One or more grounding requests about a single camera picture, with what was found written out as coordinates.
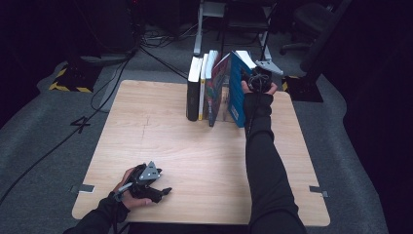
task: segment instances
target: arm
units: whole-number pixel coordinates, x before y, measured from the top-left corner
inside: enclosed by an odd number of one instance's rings
[[[108,197],[100,200],[99,205],[95,210],[92,210],[86,214],[75,227],[67,229],[63,232],[63,234],[108,233],[115,220],[118,222],[123,222],[127,218],[131,209],[150,204],[152,201],[147,198],[134,199],[129,190],[124,192],[122,202],[117,202],[113,197],[115,192],[118,191],[119,188],[125,183],[132,171],[133,169],[127,170],[122,181],[116,185],[113,191],[109,193]]]
[[[274,146],[271,103],[275,84],[266,94],[251,93],[243,81],[245,163],[251,192],[250,233],[306,233],[288,182],[282,159]]]

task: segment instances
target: wooden table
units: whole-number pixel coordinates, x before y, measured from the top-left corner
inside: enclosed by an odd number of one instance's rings
[[[185,116],[186,85],[122,82],[73,216],[96,208],[122,179],[125,170],[154,161],[163,169],[151,186],[172,187],[159,204],[130,212],[128,221],[247,224],[250,194],[244,164],[244,129],[235,123],[190,122]],[[329,224],[315,171],[290,97],[276,92],[273,102],[275,144],[288,173],[299,215],[307,226]]]

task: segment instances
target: hand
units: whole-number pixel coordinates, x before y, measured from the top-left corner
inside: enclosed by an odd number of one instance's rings
[[[246,81],[242,80],[241,87],[243,87],[244,94],[252,93],[252,91],[249,89],[248,84],[246,83]],[[270,90],[267,93],[264,93],[264,94],[273,95],[273,94],[276,93],[276,90],[277,90],[277,85],[274,82],[271,82]]]
[[[117,192],[119,188],[124,185],[125,181],[128,179],[131,172],[133,172],[133,169],[134,168],[128,169],[125,172],[124,177],[122,178],[122,181],[119,182],[118,185],[116,185],[116,187],[113,189],[114,192]],[[122,200],[122,203],[124,203],[125,207],[128,208],[128,210],[131,210],[133,208],[143,207],[148,204],[151,204],[152,201],[149,198],[142,198],[142,199],[133,198],[129,190],[126,190],[124,192],[124,199]]]

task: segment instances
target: chair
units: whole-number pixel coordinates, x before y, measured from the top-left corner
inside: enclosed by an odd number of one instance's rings
[[[333,6],[324,7],[320,3],[307,3],[297,8],[293,13],[292,41],[299,37],[301,42],[282,46],[280,54],[285,55],[288,50],[307,50],[319,38],[322,31],[332,20]]]
[[[260,60],[263,60],[267,47],[270,18],[275,10],[276,2],[277,1],[274,0],[229,0],[225,5],[222,26],[217,37],[217,39],[219,39],[219,36],[222,33],[221,55],[223,55],[224,46],[243,45],[244,47],[251,47],[252,43],[259,39],[260,45],[257,47],[261,48]],[[264,10],[265,7],[270,9],[268,14],[266,14]],[[228,43],[225,41],[227,39],[226,34],[228,31],[255,33],[256,35],[248,43]]]

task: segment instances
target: book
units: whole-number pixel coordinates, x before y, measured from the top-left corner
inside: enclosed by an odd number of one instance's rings
[[[239,128],[244,127],[244,92],[241,86],[243,73],[251,75],[257,65],[251,59],[248,51],[231,53],[231,73],[229,80],[228,111]]]
[[[222,86],[225,81],[230,54],[222,59],[217,51],[211,50],[206,63],[205,102],[207,103],[207,118],[209,126],[213,127],[219,112],[222,99]]]
[[[192,57],[186,93],[186,117],[190,121],[198,120],[198,110],[200,104],[200,74],[202,64],[203,58]]]
[[[201,67],[200,74],[200,104],[198,109],[198,120],[204,119],[204,99],[205,99],[205,89],[206,89],[206,68],[207,68],[207,58],[208,54],[204,54],[203,65]]]

